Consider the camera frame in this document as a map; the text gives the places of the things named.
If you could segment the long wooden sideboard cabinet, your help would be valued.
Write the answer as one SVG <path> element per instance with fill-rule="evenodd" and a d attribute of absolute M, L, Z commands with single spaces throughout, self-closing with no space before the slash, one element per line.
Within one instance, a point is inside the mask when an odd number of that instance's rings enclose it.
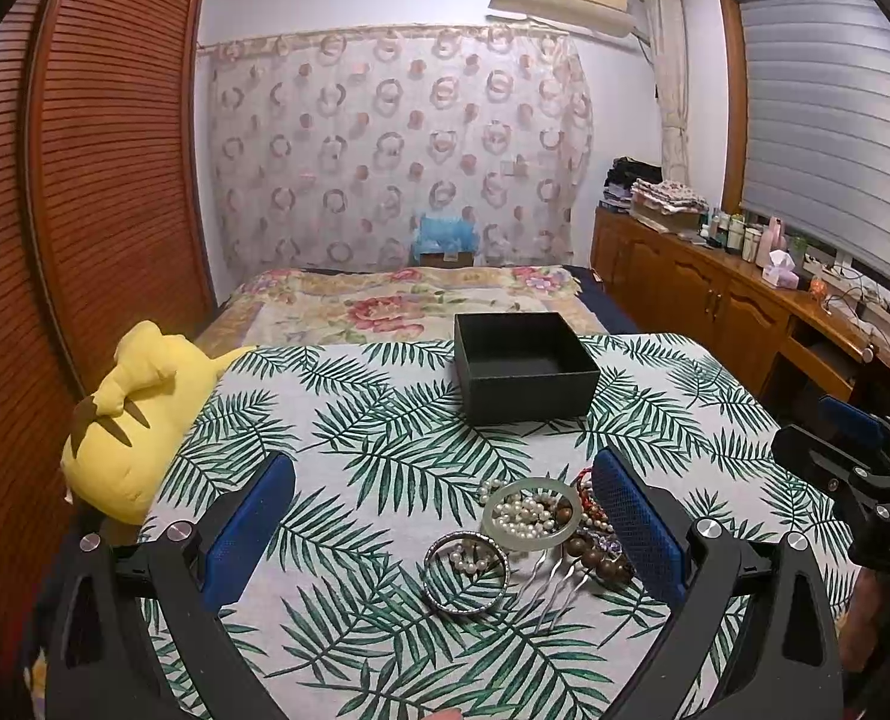
<path fill-rule="evenodd" d="M 591 270 L 642 332 L 698 341 L 780 421 L 817 418 L 832 395 L 890 416 L 890 349 L 837 304 L 775 289 L 754 265 L 596 211 Z"/>

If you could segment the pale green jade bangle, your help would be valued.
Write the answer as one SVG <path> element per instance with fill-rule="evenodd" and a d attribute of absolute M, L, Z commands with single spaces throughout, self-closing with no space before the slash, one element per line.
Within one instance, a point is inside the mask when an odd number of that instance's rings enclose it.
<path fill-rule="evenodd" d="M 479 489 L 481 532 L 512 553 L 554 550 L 583 522 L 577 489 L 554 478 L 492 479 Z"/>

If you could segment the cosmetic jars group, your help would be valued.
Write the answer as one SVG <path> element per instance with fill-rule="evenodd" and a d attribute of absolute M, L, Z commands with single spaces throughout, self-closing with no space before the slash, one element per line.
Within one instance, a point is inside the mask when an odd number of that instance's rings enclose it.
<path fill-rule="evenodd" d="M 753 262 L 759 250 L 762 226 L 744 215 L 730 215 L 724 210 L 713 210 L 702 224 L 700 234 L 713 249 L 738 255 L 745 262 Z"/>

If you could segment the pink bottle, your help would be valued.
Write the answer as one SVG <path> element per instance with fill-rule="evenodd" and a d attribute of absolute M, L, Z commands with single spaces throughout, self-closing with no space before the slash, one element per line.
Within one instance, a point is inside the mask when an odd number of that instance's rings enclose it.
<path fill-rule="evenodd" d="M 769 222 L 762 228 L 757 247 L 756 265 L 765 268 L 772 265 L 770 254 L 774 250 L 785 249 L 785 226 L 778 216 L 772 216 Z"/>

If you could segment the palm leaf print tablecloth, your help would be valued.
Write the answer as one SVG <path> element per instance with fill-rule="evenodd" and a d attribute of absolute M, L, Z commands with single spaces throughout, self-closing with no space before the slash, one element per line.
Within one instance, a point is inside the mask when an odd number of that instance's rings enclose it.
<path fill-rule="evenodd" d="M 674 333 L 209 356 L 139 323 L 75 406 L 47 718 L 837 718 L 826 445 Z"/>

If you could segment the silver rhinestone bangle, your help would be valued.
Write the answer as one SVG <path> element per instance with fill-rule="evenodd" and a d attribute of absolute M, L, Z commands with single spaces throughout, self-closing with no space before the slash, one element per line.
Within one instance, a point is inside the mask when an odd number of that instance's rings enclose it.
<path fill-rule="evenodd" d="M 497 611 L 510 589 L 510 563 L 499 543 L 474 532 L 435 539 L 424 554 L 420 583 L 440 614 L 476 617 Z"/>

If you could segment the cream side curtain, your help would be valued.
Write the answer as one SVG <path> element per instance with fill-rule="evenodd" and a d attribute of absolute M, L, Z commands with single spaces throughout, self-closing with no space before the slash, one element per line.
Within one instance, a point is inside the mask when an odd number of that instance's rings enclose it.
<path fill-rule="evenodd" d="M 643 0 L 661 119 L 661 171 L 689 184 L 689 54 L 682 0 Z"/>

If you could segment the pink tissue box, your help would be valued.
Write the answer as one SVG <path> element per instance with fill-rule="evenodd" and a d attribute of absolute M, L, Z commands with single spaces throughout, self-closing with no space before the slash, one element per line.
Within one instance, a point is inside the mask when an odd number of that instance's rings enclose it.
<path fill-rule="evenodd" d="M 772 288 L 795 291 L 799 286 L 799 277 L 792 255 L 787 250 L 770 250 L 762 267 L 762 279 Z"/>

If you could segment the stack of folded clothes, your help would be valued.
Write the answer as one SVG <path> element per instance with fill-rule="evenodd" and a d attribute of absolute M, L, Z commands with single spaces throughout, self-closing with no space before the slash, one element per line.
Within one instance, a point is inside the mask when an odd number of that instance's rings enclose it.
<path fill-rule="evenodd" d="M 708 220 L 707 200 L 687 184 L 664 179 L 658 166 L 617 158 L 606 174 L 603 210 L 635 220 L 664 234 L 697 232 Z"/>

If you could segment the yellow plush toy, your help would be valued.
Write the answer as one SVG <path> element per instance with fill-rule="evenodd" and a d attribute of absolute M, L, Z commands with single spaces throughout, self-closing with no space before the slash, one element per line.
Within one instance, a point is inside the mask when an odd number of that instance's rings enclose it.
<path fill-rule="evenodd" d="M 139 525 L 221 376 L 250 349 L 210 358 L 150 320 L 114 349 L 114 366 L 75 406 L 61 470 L 69 494 L 104 515 Z"/>

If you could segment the silver hair comb purple flowers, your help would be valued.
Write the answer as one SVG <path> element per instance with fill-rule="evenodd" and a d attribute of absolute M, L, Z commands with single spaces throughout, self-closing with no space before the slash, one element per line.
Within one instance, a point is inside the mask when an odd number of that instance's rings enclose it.
<path fill-rule="evenodd" d="M 621 542 L 611 530 L 578 532 L 538 557 L 511 606 L 515 621 L 550 632 L 585 590 L 612 590 L 634 577 Z"/>

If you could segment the grey zebra window blind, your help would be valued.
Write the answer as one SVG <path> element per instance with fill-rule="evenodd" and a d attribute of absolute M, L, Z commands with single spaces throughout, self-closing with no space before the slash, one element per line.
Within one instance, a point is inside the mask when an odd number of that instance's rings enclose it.
<path fill-rule="evenodd" d="M 736 0 L 742 204 L 890 283 L 890 23 L 874 0 Z"/>

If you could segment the brown louvered wardrobe door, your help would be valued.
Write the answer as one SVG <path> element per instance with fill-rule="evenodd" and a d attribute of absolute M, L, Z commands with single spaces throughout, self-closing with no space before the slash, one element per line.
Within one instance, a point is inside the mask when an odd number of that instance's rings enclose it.
<path fill-rule="evenodd" d="M 0 686 L 69 511 L 72 410 L 143 319 L 212 317 L 194 169 L 202 0 L 0 0 Z"/>

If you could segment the floral bedspread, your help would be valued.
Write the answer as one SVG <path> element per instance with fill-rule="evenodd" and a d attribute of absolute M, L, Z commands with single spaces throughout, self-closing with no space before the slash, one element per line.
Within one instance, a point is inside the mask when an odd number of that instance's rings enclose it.
<path fill-rule="evenodd" d="M 408 266 L 385 273 L 284 268 L 240 284 L 197 337 L 209 356 L 248 344 L 369 344 L 453 337 L 458 314 L 555 312 L 572 330 L 604 325 L 582 301 L 582 287 L 560 265 Z"/>

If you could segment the blue plush item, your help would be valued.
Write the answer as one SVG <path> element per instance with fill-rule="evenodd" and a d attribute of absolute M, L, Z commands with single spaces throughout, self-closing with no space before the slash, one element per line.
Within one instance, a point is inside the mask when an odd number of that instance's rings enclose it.
<path fill-rule="evenodd" d="M 419 226 L 413 234 L 412 254 L 451 255 L 476 254 L 479 234 L 476 226 L 465 218 L 435 218 L 420 216 Z"/>

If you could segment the black open jewelry box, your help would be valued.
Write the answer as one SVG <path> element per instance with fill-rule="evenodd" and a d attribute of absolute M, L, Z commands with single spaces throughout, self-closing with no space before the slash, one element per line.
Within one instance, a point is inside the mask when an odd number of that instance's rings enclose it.
<path fill-rule="evenodd" d="M 584 418 L 600 383 L 557 312 L 456 314 L 454 372 L 472 426 Z"/>

